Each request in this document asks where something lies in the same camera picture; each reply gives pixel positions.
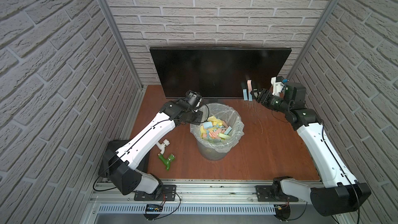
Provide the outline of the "pink sticky note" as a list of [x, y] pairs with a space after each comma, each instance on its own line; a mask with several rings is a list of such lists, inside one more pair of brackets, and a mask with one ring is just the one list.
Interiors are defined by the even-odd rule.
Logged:
[[248, 91], [248, 100], [252, 101], [252, 84], [251, 84], [251, 80], [247, 80], [247, 91]]

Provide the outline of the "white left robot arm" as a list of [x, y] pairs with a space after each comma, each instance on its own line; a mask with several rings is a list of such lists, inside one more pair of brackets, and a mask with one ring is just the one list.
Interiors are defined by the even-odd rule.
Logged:
[[135, 191], [158, 194], [162, 182], [154, 175], [142, 172], [138, 166], [152, 147], [182, 122], [200, 124], [203, 117], [203, 112], [199, 111], [201, 101], [202, 98], [194, 94], [166, 102], [137, 136], [116, 150], [107, 147], [98, 177], [110, 180], [123, 195]]

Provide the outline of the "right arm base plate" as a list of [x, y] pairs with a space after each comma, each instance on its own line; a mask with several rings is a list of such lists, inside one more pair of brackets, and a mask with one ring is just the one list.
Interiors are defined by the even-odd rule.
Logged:
[[299, 199], [284, 194], [272, 185], [255, 186], [258, 202], [299, 202]]

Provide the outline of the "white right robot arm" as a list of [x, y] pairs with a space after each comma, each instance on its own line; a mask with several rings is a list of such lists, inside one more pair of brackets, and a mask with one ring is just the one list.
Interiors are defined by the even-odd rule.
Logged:
[[322, 186], [316, 187], [289, 176], [276, 177], [271, 195], [277, 201], [284, 201], [288, 196], [304, 200], [322, 216], [360, 213], [360, 206], [371, 195], [371, 189], [349, 171], [327, 137], [318, 114], [305, 106], [305, 87], [288, 86], [283, 97], [266, 89], [256, 89], [250, 94], [264, 107], [285, 115], [304, 141], [322, 182]]

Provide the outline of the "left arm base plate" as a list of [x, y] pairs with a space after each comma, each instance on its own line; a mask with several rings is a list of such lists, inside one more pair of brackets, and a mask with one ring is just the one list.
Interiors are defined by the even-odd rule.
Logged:
[[174, 201], [176, 197], [176, 185], [160, 185], [152, 194], [137, 191], [134, 195], [134, 201]]

